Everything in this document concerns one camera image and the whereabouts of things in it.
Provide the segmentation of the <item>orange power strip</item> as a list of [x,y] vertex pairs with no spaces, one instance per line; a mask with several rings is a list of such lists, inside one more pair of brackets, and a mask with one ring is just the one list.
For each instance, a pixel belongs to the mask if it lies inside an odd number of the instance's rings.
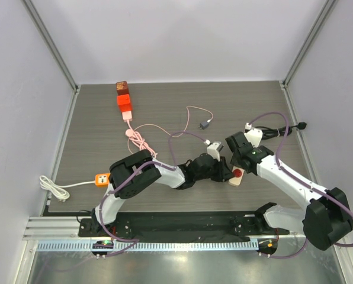
[[97,187],[107,186],[110,183],[110,173],[97,174],[94,183]]

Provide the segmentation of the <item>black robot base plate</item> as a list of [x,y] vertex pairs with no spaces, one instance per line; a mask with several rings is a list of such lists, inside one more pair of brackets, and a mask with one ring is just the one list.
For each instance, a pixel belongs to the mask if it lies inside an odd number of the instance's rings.
[[[282,228],[272,228],[257,211],[218,212],[120,212],[104,231],[92,232],[92,219],[77,219],[78,236],[107,240],[111,243],[234,243],[257,239],[259,251],[273,254],[278,238],[289,235]],[[93,253],[114,256],[128,251]]]

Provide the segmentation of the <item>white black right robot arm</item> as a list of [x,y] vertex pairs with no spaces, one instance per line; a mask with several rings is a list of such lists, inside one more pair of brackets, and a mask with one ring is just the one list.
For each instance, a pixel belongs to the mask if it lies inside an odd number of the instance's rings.
[[254,219],[257,232],[268,234],[275,227],[294,231],[325,251],[353,231],[353,216],[342,190],[328,190],[308,180],[283,163],[278,153],[253,146],[243,132],[227,137],[226,143],[232,152],[232,165],[269,181],[300,207],[271,206]]

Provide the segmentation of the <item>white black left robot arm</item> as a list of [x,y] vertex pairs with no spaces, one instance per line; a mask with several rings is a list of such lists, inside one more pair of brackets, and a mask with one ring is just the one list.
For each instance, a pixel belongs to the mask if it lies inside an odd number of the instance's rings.
[[216,159],[203,153],[194,160],[171,166],[151,157],[150,151],[142,150],[110,166],[107,190],[102,201],[91,213],[91,230],[101,237],[109,235],[124,201],[154,183],[184,190],[193,187],[200,180],[226,182],[234,176],[223,156]]

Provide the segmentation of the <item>beige power strip red sockets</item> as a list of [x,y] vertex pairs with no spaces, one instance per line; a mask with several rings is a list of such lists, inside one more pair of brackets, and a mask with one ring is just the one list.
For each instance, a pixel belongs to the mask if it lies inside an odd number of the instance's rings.
[[232,169],[232,173],[234,174],[234,177],[228,180],[228,184],[231,186],[238,187],[241,184],[242,178],[244,176],[244,170],[238,167],[234,167]]

